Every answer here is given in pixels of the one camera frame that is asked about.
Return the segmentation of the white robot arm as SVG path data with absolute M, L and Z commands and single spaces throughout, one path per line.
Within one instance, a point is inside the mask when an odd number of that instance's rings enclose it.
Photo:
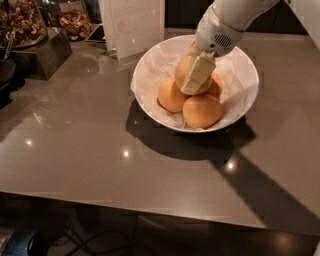
M 181 91 L 194 95 L 215 69 L 215 58 L 229 54 L 252 22 L 280 0 L 214 0 L 198 23 Z M 320 48 L 320 0 L 284 0 Z

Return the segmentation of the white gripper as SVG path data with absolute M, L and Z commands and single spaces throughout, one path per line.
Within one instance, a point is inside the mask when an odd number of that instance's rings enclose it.
M 195 95 L 201 91 L 216 67 L 214 55 L 229 54 L 243 35 L 243 31 L 223 20 L 215 3 L 211 4 L 199 21 L 195 40 L 187 50 L 192 57 L 181 92 Z

